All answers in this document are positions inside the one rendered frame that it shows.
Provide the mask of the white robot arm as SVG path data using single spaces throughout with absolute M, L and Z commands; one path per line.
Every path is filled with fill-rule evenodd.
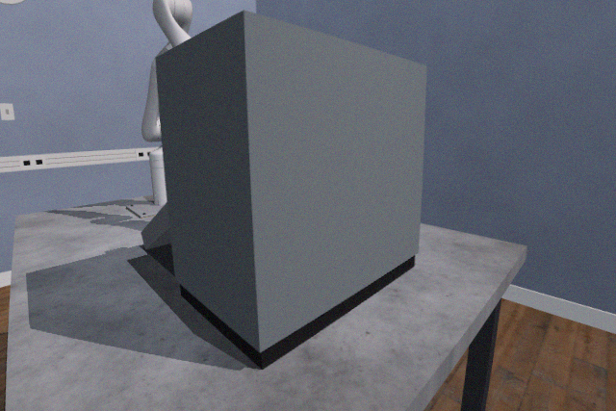
M 157 23 L 168 39 L 167 45 L 156 56 L 158 57 L 191 38 L 187 33 L 192 22 L 193 5 L 190 0 L 153 0 L 152 8 Z M 151 64 L 148 95 L 141 125 L 141 133 L 145 141 L 162 141 L 155 65 L 154 59 Z M 167 203 L 163 161 L 162 146 L 149 153 L 155 205 Z

